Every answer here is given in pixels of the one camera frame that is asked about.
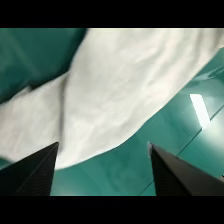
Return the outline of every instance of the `crumpled white towel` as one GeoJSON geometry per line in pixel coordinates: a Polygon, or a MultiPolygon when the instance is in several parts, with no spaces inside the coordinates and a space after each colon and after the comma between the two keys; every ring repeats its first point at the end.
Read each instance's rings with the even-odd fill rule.
{"type": "Polygon", "coordinates": [[[59,141],[61,169],[120,145],[223,43],[223,29],[90,29],[67,74],[0,106],[0,156],[59,141]]]}

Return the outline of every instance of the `white fabric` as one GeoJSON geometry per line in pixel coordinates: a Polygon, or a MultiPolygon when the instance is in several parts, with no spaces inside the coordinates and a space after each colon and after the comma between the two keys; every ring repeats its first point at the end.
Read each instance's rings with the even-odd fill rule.
{"type": "Polygon", "coordinates": [[[120,145],[223,43],[223,29],[89,30],[68,74],[0,106],[0,156],[59,141],[61,169],[120,145]]]}

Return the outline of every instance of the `glossy green surface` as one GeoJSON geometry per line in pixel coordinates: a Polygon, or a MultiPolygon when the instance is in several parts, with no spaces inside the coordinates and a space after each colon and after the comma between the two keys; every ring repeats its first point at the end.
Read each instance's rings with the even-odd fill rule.
{"type": "MultiPolygon", "coordinates": [[[[0,102],[27,85],[67,71],[85,29],[0,29],[0,102]]],[[[147,143],[215,177],[224,173],[224,50],[119,147],[56,171],[51,195],[155,195],[147,143]],[[189,94],[201,94],[211,124],[203,130],[189,94]]],[[[0,160],[0,169],[8,164],[0,160]]]]}

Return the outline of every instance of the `white cloth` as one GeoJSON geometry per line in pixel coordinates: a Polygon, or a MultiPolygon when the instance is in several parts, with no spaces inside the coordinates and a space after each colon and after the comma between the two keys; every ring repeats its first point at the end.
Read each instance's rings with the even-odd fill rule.
{"type": "Polygon", "coordinates": [[[223,29],[90,29],[68,74],[0,106],[0,156],[60,142],[56,169],[130,138],[214,56],[223,29]]]}

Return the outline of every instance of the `green surface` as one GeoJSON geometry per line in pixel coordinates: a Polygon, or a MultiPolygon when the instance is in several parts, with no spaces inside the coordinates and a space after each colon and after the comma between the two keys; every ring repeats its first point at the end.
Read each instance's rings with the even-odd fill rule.
{"type": "MultiPolygon", "coordinates": [[[[0,29],[0,102],[67,71],[85,29],[0,29]]],[[[215,177],[224,173],[224,50],[119,147],[56,171],[51,195],[155,195],[147,143],[215,177]],[[201,94],[211,124],[200,127],[189,94],[201,94]]],[[[0,160],[0,168],[8,162],[0,160]]]]}

